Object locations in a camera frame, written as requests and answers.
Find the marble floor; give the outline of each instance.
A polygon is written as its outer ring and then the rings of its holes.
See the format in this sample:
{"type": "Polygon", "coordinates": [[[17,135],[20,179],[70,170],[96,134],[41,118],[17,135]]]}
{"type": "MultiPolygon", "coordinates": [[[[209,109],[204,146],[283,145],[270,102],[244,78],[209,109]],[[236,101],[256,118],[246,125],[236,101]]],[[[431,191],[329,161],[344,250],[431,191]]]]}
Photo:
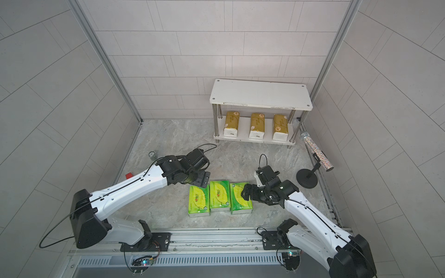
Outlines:
{"type": "MultiPolygon", "coordinates": [[[[206,152],[210,160],[207,169],[211,172],[210,179],[254,183],[253,172],[258,168],[260,154],[264,153],[272,169],[280,171],[282,181],[288,179],[296,184],[307,199],[329,217],[320,186],[306,189],[296,181],[295,174],[299,169],[312,168],[304,143],[299,139],[296,142],[288,149],[284,145],[220,140],[217,148],[206,152]]],[[[126,173],[137,174],[146,169],[151,164],[150,151],[155,151],[158,157],[185,155],[205,143],[215,143],[213,120],[145,120],[119,181],[125,180],[126,173]]],[[[279,205],[267,206],[255,201],[251,214],[232,215],[228,211],[218,211],[211,212],[210,216],[191,218],[187,211],[188,196],[188,185],[169,185],[127,204],[114,216],[132,221],[145,220],[152,229],[276,227],[288,218],[298,221],[279,205]]]]}

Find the lower shelf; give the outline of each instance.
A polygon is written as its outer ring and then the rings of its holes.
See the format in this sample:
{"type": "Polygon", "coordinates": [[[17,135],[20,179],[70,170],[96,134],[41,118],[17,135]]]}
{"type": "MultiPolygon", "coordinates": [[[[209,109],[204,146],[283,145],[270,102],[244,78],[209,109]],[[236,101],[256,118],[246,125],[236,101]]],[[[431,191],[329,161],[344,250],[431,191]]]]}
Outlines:
{"type": "Polygon", "coordinates": [[[263,139],[252,139],[249,138],[249,132],[250,132],[250,117],[239,117],[239,123],[238,123],[238,136],[237,137],[230,137],[230,136],[224,136],[224,124],[226,123],[226,116],[223,116],[222,119],[218,119],[218,130],[219,130],[219,136],[215,137],[213,135],[214,139],[217,140],[231,140],[231,141],[241,141],[241,142],[254,142],[254,143],[268,143],[268,144],[279,144],[279,145],[295,145],[294,143],[289,142],[292,134],[294,133],[294,129],[291,124],[287,125],[287,129],[289,132],[289,135],[287,136],[286,141],[278,141],[278,140],[272,140],[272,131],[273,131],[273,119],[264,119],[264,137],[263,139]]]}

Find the black round stand base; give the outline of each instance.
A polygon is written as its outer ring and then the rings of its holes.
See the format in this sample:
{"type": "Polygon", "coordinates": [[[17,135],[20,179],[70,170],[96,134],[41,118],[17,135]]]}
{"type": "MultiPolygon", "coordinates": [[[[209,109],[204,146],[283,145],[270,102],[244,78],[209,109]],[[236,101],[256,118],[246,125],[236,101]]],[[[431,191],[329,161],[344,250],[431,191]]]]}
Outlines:
{"type": "Polygon", "coordinates": [[[318,178],[315,174],[307,177],[311,173],[309,169],[301,169],[297,172],[297,181],[304,188],[314,188],[318,184],[318,178]]]}

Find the black mounting plate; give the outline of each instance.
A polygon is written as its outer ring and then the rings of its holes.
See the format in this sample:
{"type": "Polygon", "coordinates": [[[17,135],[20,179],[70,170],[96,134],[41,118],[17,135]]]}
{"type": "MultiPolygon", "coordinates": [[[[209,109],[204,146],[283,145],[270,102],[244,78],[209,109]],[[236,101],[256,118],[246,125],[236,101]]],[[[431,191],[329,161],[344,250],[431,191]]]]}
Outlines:
{"type": "MultiPolygon", "coordinates": [[[[159,243],[159,246],[161,247],[161,251],[165,252],[168,250],[168,246],[170,244],[170,237],[171,233],[153,233],[152,240],[159,243]]],[[[126,243],[122,243],[121,245],[121,252],[157,252],[157,246],[155,244],[152,244],[148,249],[146,250],[139,250],[137,247],[137,244],[135,245],[128,245],[126,243]]]]}
{"type": "Polygon", "coordinates": [[[261,232],[263,238],[264,250],[298,250],[299,248],[291,246],[290,248],[281,247],[281,244],[277,241],[277,231],[263,231],[261,232]]]}

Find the gray tiled wall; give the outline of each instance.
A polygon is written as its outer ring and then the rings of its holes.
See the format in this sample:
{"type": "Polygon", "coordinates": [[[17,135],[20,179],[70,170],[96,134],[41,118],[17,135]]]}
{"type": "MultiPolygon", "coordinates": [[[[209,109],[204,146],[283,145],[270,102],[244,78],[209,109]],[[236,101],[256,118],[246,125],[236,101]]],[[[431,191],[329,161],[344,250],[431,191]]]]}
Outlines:
{"type": "MultiPolygon", "coordinates": [[[[145,119],[210,118],[215,78],[312,89],[348,1],[79,0],[145,119]]],[[[250,114],[256,109],[224,106],[250,114]]],[[[289,113],[260,109],[267,117],[289,113]]]]}
{"type": "Polygon", "coordinates": [[[138,121],[64,0],[1,1],[0,65],[0,276],[48,277],[66,241],[39,241],[114,180],[138,121]]]}
{"type": "Polygon", "coordinates": [[[444,18],[440,0],[364,0],[305,122],[379,277],[445,277],[444,18]]]}

